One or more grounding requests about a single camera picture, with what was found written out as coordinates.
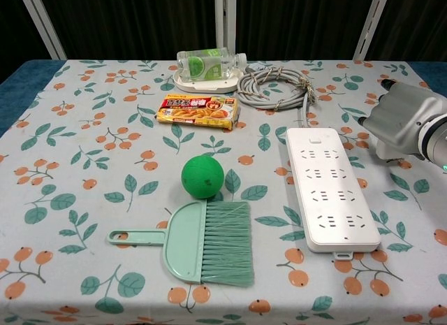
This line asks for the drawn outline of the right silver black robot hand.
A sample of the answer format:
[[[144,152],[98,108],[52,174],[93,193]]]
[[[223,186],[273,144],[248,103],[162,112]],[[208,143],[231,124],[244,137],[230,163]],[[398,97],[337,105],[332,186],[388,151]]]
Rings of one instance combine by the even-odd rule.
[[[429,120],[446,113],[446,97],[422,87],[381,81],[387,92],[379,97],[367,117],[358,123],[385,144],[402,152],[413,152],[418,132]]]

